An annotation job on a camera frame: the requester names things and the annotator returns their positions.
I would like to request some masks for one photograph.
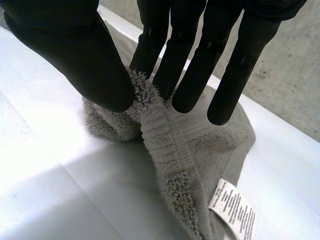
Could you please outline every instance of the care label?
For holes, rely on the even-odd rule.
[[[256,212],[230,182],[219,179],[209,209],[222,218],[238,240],[255,239]]]

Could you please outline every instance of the terry cloth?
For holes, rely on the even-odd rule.
[[[136,43],[107,24],[126,66]],[[113,113],[83,99],[85,122],[92,134],[129,141],[142,132],[156,168],[161,195],[172,214],[194,240],[222,240],[225,225],[208,209],[218,180],[237,185],[245,157],[255,142],[240,104],[230,121],[212,125],[207,109],[215,90],[206,87],[195,108],[176,112],[142,73],[129,70],[136,100],[123,113]]]

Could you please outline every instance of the white surface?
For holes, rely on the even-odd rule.
[[[139,29],[99,11],[138,39]],[[320,144],[247,97],[240,102],[256,143],[238,186],[258,214],[257,239],[320,239]],[[87,134],[80,95],[0,29],[1,240],[186,239],[154,174],[141,143]]]

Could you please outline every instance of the black robotic finger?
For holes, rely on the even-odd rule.
[[[39,15],[43,16],[44,11],[52,14],[51,8],[41,8],[47,6],[42,3],[40,0],[40,4],[34,6],[33,14],[40,12]],[[10,7],[16,10],[19,5],[13,4]],[[64,74],[81,95],[113,112],[123,112],[132,105],[134,89],[131,79],[107,27],[95,9],[83,24],[70,24],[66,27],[68,19],[74,17],[73,14],[76,14],[76,18],[81,18],[78,15],[85,14],[86,11],[57,11],[58,16],[65,16],[64,24],[51,18],[46,25],[35,18],[35,21],[30,21],[25,26],[25,21],[20,23],[16,20],[21,20],[21,14],[13,14],[16,18],[10,15],[10,7],[5,8],[5,20],[12,33]]]
[[[167,100],[174,91],[194,44],[199,18],[206,0],[173,0],[171,5],[171,38],[160,67],[153,79],[160,95]]]
[[[280,23],[244,13],[237,43],[207,112],[212,124],[229,121],[261,52],[276,35]]]
[[[230,31],[241,10],[236,4],[208,1],[199,46],[172,99],[172,105],[178,112],[188,113],[196,105],[225,49]]]
[[[171,0],[137,0],[137,4],[143,33],[129,67],[149,78],[167,39]]]

